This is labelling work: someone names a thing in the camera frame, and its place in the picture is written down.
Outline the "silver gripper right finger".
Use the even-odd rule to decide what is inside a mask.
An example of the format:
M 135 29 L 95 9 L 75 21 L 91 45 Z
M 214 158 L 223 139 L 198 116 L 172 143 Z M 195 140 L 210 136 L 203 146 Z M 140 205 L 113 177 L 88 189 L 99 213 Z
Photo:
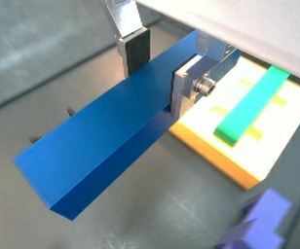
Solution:
M 169 113 L 179 119 L 235 66 L 238 49 L 202 31 L 196 31 L 193 54 L 175 69 L 171 82 Z

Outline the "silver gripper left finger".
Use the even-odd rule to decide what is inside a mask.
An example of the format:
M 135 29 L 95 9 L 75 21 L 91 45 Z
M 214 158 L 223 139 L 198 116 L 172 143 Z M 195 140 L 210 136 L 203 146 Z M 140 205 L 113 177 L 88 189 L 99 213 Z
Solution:
M 117 53 L 128 76 L 149 60 L 149 30 L 141 25 L 133 0 L 100 0 L 100 4 L 115 32 Z

